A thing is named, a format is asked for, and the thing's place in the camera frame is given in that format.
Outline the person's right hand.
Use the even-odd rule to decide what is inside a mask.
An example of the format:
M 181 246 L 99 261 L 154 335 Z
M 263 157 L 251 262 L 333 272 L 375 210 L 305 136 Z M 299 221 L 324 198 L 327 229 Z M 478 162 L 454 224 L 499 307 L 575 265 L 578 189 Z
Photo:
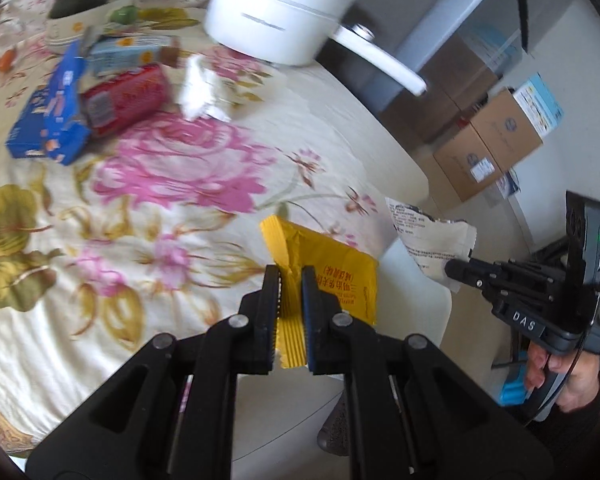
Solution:
M 556 404 L 563 413 L 571 413 L 586 408 L 600 393 L 600 357 L 582 352 L 577 356 L 551 356 L 533 342 L 528 349 L 528 362 L 524 386 L 528 391 L 542 387 L 545 370 L 567 376 L 567 382 L 560 390 Z

